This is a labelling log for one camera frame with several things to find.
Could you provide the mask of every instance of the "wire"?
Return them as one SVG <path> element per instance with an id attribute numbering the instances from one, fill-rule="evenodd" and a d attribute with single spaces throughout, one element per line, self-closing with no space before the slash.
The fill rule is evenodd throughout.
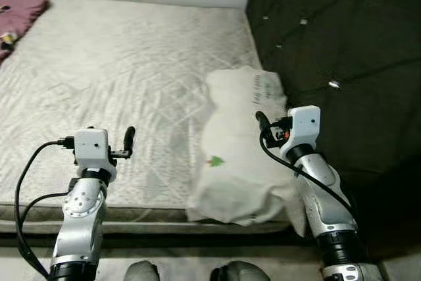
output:
<path id="1" fill-rule="evenodd" d="M 40 202 L 41 200 L 44 199 L 48 199 L 50 197 L 64 197 L 68 195 L 68 192 L 62 192 L 62 193 L 50 193 L 50 194 L 46 194 L 43 195 L 41 197 L 37 197 L 35 200 L 33 200 L 31 203 L 28 204 L 28 206 L 24 209 L 24 211 L 22 212 L 22 215 L 20 216 L 20 222 L 22 223 L 22 227 L 24 225 L 25 222 L 25 218 L 26 215 L 28 215 L 29 210 L 38 202 Z"/>
<path id="2" fill-rule="evenodd" d="M 316 178 L 312 177 L 310 174 L 307 174 L 304 170 L 297 168 L 296 166 L 290 164 L 289 162 L 279 158 L 278 156 L 272 154 L 268 148 L 265 146 L 263 140 L 264 140 L 264 133 L 269 130 L 271 127 L 274 127 L 273 124 L 271 124 L 270 126 L 264 128 L 261 132 L 260 132 L 260 136 L 259 136 L 259 141 L 260 141 L 260 146 L 262 147 L 263 151 L 272 159 L 274 159 L 275 161 L 277 161 L 278 163 L 280 163 L 281 165 L 284 165 L 285 167 L 295 171 L 297 174 L 300 174 L 301 176 L 303 176 L 304 178 L 310 180 L 311 182 L 313 182 L 314 184 L 316 184 L 317 186 L 319 186 L 321 189 L 323 189 L 324 191 L 328 192 L 333 198 L 335 198 L 340 204 L 343 205 L 343 207 L 346 208 L 346 210 L 353 216 L 353 218 L 355 220 L 357 220 L 357 214 L 354 212 L 353 208 L 347 203 L 345 202 L 344 199 L 342 199 L 336 192 L 334 192 L 332 189 L 330 189 L 329 187 L 327 187 L 325 184 L 323 184 L 322 182 L 320 182 L 319 180 L 317 180 Z"/>
<path id="3" fill-rule="evenodd" d="M 26 163 L 25 169 L 22 171 L 22 174 L 20 175 L 20 178 L 18 180 L 18 184 L 16 185 L 16 190 L 14 193 L 14 220 L 16 224 L 16 235 L 18 239 L 18 249 L 21 254 L 21 256 L 34 268 L 36 269 L 40 274 L 43 275 L 45 279 L 48 279 L 49 274 L 46 271 L 46 269 L 43 267 L 43 265 L 40 263 L 38 258 L 35 256 L 35 254 L 32 252 L 29 245 L 26 243 L 26 240 L 23 236 L 22 232 L 22 226 L 23 222 L 20 218 L 20 212 L 19 212 L 19 197 L 20 197 L 20 187 L 22 185 L 22 182 L 25 178 L 26 173 L 28 172 L 28 169 L 30 168 L 31 164 L 33 163 L 34 159 L 37 157 L 40 151 L 42 151 L 44 148 L 50 145 L 57 145 L 57 141 L 48 141 L 47 143 L 44 143 L 43 145 L 39 146 L 37 150 L 32 154 L 29 161 Z"/>

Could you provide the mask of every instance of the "mattress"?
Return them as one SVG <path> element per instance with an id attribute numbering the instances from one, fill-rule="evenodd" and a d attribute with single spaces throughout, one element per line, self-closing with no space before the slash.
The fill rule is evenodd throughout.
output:
<path id="1" fill-rule="evenodd" d="M 50 0 L 0 66 L 0 230 L 13 230 L 14 187 L 34 150 L 86 126 L 106 128 L 114 149 L 128 126 L 137 131 L 132 158 L 119 161 L 109 186 L 105 232 L 218 226 L 186 223 L 184 213 L 203 159 L 205 78 L 245 65 L 261 68 L 239 10 Z M 41 152 L 22 185 L 21 204 L 66 191 L 72 163 L 69 150 Z M 26 230 L 58 231 L 61 201 L 41 202 Z"/>

